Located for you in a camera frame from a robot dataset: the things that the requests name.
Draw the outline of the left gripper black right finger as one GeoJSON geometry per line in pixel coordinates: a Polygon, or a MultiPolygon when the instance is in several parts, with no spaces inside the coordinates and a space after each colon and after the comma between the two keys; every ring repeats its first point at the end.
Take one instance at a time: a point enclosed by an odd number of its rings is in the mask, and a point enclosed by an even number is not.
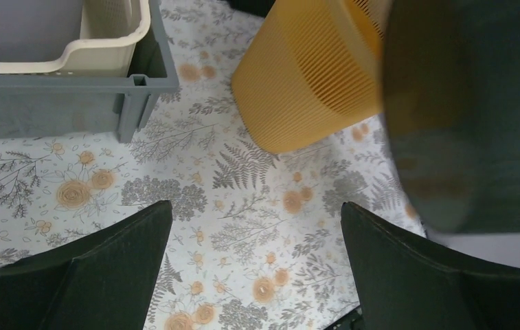
{"type": "Polygon", "coordinates": [[[520,329],[520,268],[449,249],[352,202],[341,228],[366,329],[520,329]]]}

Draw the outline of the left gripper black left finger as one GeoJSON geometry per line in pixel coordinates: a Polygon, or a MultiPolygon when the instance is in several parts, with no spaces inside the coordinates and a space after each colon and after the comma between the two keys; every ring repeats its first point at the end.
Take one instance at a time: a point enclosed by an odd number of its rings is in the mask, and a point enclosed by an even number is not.
{"type": "Polygon", "coordinates": [[[171,203],[158,201],[0,267],[0,329],[141,329],[171,226],[171,203]]]}

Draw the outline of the black ribbed waste bin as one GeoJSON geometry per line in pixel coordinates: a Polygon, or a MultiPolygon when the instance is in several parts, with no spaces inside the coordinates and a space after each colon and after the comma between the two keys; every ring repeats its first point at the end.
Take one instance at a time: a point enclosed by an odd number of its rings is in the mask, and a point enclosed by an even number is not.
{"type": "Polygon", "coordinates": [[[383,118],[403,190],[438,232],[520,232],[520,1],[395,1],[383,118]]]}

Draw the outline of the yellow slatted waste basket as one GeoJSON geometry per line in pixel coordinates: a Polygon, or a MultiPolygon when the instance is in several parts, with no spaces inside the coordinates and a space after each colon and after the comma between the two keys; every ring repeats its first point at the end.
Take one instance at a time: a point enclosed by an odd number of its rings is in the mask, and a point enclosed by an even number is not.
{"type": "Polygon", "coordinates": [[[231,77],[252,140],[294,151],[379,114],[390,1],[279,0],[231,77]]]}

